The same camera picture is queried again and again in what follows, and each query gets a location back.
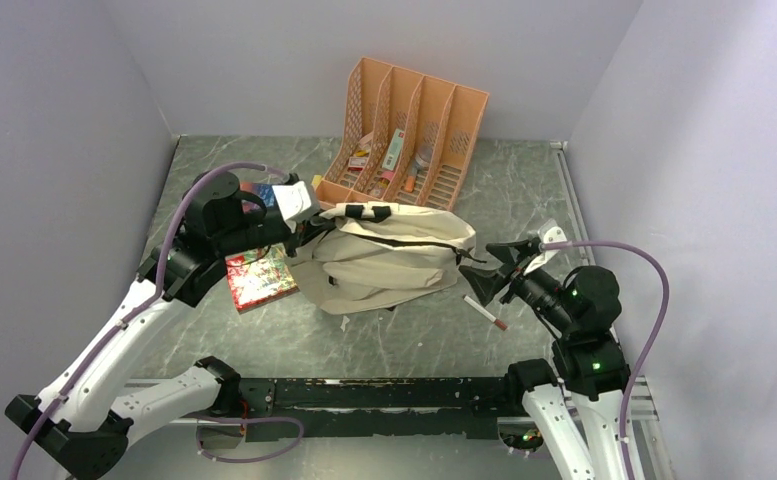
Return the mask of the beige canvas backpack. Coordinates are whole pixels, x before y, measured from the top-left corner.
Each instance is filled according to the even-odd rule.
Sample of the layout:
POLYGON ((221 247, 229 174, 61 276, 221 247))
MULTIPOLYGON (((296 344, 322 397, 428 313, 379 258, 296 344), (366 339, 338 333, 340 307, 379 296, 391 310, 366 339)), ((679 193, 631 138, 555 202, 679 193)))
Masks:
POLYGON ((370 201, 318 215, 335 229, 286 263, 299 291, 332 315, 392 309, 455 285, 477 234, 450 211, 370 201))

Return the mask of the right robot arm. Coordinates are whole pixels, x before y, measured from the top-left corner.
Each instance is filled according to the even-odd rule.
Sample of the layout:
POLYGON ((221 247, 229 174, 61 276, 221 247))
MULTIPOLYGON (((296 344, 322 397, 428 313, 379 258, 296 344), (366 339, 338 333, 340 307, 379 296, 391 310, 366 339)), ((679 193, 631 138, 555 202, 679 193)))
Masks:
POLYGON ((572 270, 563 281, 543 266, 570 247, 546 234, 487 251, 497 269, 460 267, 478 302, 521 300, 553 335, 552 362, 526 360, 509 366, 506 406, 528 414, 565 479, 642 479, 628 406, 633 374, 611 332, 622 312, 620 287, 604 267, 572 270))

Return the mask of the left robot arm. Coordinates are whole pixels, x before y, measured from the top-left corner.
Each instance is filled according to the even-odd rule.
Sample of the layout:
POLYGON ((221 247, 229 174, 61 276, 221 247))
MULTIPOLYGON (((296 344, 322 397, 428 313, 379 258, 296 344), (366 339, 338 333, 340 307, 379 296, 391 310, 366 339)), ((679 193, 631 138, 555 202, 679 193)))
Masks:
POLYGON ((138 440, 196 412, 223 419, 243 410, 240 375, 206 357, 138 394, 122 388, 156 340, 226 274, 229 256, 295 247, 319 212, 315 189, 276 172, 264 193, 246 190, 230 164, 199 175, 162 244, 142 263, 113 316, 83 352, 35 395, 18 395, 6 417, 74 479, 99 479, 138 440))

